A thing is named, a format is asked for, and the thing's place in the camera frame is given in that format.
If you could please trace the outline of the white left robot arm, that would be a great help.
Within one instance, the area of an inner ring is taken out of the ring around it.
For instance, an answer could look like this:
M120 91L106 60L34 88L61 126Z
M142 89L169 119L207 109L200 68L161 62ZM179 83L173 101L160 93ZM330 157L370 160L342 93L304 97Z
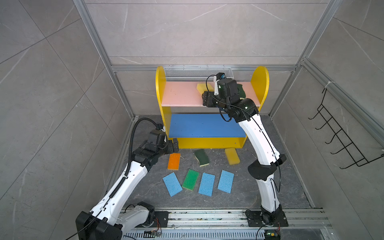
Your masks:
M153 130L148 139L135 149L127 167L108 193L90 212L81 212L76 219L80 240L120 240L124 233L137 226L157 227L155 208L144 202L122 212L139 182L163 155L179 152L179 141L169 140L162 130Z

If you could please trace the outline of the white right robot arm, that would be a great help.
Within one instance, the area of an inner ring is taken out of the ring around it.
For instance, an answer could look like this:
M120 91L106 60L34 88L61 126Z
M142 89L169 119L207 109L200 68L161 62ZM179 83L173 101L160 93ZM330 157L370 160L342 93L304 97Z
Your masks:
M211 75L214 80L214 91L206 90L202 94L203 105L208 108L218 108L228 114L228 121L235 120L249 138L257 160L248 167L250 175L256 179L261 195L261 218L267 226L277 223L283 215L282 206L278 200L274 172L286 160L281 155L266 133L259 111L253 100L241 99L238 84L235 80L226 78L223 74Z

